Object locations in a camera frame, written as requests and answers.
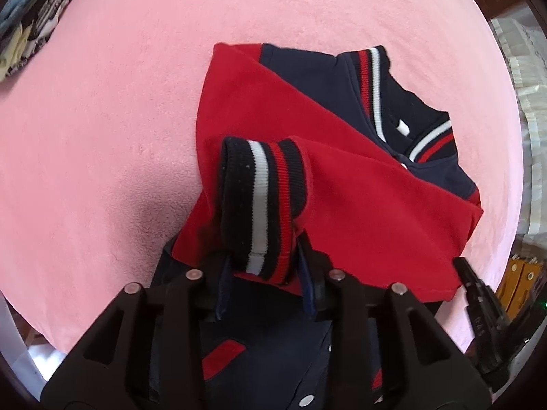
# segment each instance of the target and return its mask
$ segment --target white stripe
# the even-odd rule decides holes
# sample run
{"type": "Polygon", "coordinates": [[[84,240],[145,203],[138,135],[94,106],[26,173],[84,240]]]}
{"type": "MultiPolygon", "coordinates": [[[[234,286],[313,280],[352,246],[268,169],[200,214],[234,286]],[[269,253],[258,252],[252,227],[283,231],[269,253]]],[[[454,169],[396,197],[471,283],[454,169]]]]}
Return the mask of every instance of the white stripe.
{"type": "Polygon", "coordinates": [[[432,130],[428,135],[426,135],[422,140],[418,142],[418,144],[410,152],[409,159],[412,160],[413,162],[416,156],[420,152],[422,152],[422,150],[427,145],[429,145],[433,140],[439,137],[443,132],[448,131],[451,127],[452,127],[452,124],[450,123],[450,120],[447,120],[441,126],[437,126],[434,130],[432,130]]]}
{"type": "Polygon", "coordinates": [[[384,130],[382,129],[382,114],[380,111],[380,99],[379,99],[379,51],[377,48],[370,48],[370,56],[372,57],[373,68],[373,113],[374,113],[374,125],[376,126],[376,133],[378,137],[383,141],[386,141],[384,136],[384,130]]]}
{"type": "Polygon", "coordinates": [[[254,158],[253,234],[247,273],[260,274],[268,250],[268,162],[262,145],[248,140],[254,158]]]}

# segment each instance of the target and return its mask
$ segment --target pink tablecloth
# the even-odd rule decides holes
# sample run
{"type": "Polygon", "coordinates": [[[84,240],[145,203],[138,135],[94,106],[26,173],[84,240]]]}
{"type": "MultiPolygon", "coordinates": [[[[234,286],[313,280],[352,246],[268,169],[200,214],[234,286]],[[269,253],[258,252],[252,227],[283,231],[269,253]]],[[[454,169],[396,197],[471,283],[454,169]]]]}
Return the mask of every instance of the pink tablecloth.
{"type": "MultiPolygon", "coordinates": [[[[194,122],[218,42],[329,53],[385,45],[396,79],[450,113],[485,214],[465,255],[499,283],[522,190],[511,80],[472,0],[74,0],[0,86],[0,290],[68,350],[148,283],[200,191],[194,122]]],[[[470,341],[460,296],[440,319],[470,341]]]]}

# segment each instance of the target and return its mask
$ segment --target pink blanket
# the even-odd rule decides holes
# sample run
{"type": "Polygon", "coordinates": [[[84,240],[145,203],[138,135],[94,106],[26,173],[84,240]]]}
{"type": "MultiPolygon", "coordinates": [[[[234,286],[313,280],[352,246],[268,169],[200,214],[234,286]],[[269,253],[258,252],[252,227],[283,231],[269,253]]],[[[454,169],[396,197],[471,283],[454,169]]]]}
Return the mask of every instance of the pink blanket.
{"type": "MultiPolygon", "coordinates": [[[[472,0],[74,0],[0,86],[0,290],[69,350],[129,281],[150,282],[200,192],[194,124],[212,46],[385,45],[395,78],[446,110],[485,210],[464,254],[496,287],[522,191],[511,80],[472,0]]],[[[460,347],[460,295],[440,318],[460,347]]]]}

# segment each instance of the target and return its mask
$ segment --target striped cuff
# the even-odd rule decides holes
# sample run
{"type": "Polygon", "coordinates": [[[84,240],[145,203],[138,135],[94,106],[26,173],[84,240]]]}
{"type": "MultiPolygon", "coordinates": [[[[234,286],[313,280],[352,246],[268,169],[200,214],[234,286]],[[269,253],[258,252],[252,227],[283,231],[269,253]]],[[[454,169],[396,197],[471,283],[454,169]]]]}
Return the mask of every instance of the striped cuff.
{"type": "Polygon", "coordinates": [[[234,268],[282,284],[292,268],[293,219],[306,204],[300,151],[289,139],[227,137],[221,154],[221,235],[234,268]]]}

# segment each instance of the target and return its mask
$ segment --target pink fleece fabric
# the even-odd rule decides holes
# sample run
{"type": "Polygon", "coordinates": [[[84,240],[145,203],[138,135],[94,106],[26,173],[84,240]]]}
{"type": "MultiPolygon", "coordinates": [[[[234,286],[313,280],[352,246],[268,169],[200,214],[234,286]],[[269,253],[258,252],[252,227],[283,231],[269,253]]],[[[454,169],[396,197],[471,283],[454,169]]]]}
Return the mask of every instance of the pink fleece fabric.
{"type": "MultiPolygon", "coordinates": [[[[450,113],[485,210],[464,254],[497,286],[519,214],[520,126],[472,0],[74,0],[0,85],[0,290],[55,347],[69,350],[124,284],[148,284],[191,211],[196,110],[219,41],[386,46],[395,78],[450,113]]],[[[441,321],[469,343],[460,296],[441,321]]]]}

